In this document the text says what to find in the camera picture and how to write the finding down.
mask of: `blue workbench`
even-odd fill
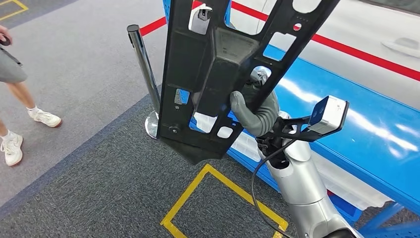
[[[169,2],[164,0],[167,19]],[[264,55],[281,59],[284,52],[268,46]],[[419,222],[376,229],[403,207],[420,214],[420,112],[303,59],[294,62],[275,92],[281,110],[292,117],[310,115],[327,95],[349,101],[344,128],[311,143],[311,148],[397,202],[363,227],[363,235],[420,237]],[[255,168],[256,163],[245,161],[239,152],[228,153],[249,170]],[[263,170],[259,177],[270,184],[267,172]]]

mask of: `gray fabric glove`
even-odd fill
[[[258,91],[254,85],[248,87],[254,87],[254,92]],[[244,90],[246,98],[249,97],[247,91],[249,90]],[[271,131],[280,110],[274,91],[255,114],[247,108],[244,96],[239,91],[230,94],[230,106],[239,123],[254,136],[262,136]]]

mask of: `person's hand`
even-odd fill
[[[280,110],[274,91],[270,93],[255,114],[247,108],[244,96],[238,91],[230,94],[230,106],[239,123],[249,133],[257,137],[271,131]]]
[[[10,44],[13,43],[12,36],[9,34],[9,30],[4,26],[0,25],[0,41],[5,42],[6,37],[10,40]]]

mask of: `black car part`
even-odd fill
[[[242,91],[256,66],[269,68],[271,76],[247,101],[252,111],[258,109],[339,0],[321,0],[308,13],[296,11],[293,0],[277,0],[262,31],[256,35],[226,26],[224,16],[229,0],[201,0],[212,8],[207,31],[202,35],[189,30],[192,1],[171,0],[157,135],[196,164],[221,158],[243,130],[228,117],[230,93]],[[276,32],[296,37],[281,60],[263,55]],[[176,99],[180,90],[189,93],[184,103]],[[217,117],[210,133],[190,128],[195,112]],[[228,138],[217,135],[224,126],[232,130]]]

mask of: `person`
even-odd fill
[[[6,42],[7,39],[10,40],[10,44],[13,43],[8,29],[0,25],[0,41]],[[61,118],[37,107],[24,83],[26,78],[27,75],[21,68],[19,61],[0,47],[0,82],[7,85],[10,92],[26,107],[29,117],[34,121],[41,122],[49,127],[59,127],[62,123]],[[23,137],[8,130],[1,119],[0,137],[2,138],[0,151],[4,152],[6,164],[9,166],[19,164],[23,157],[21,150]]]

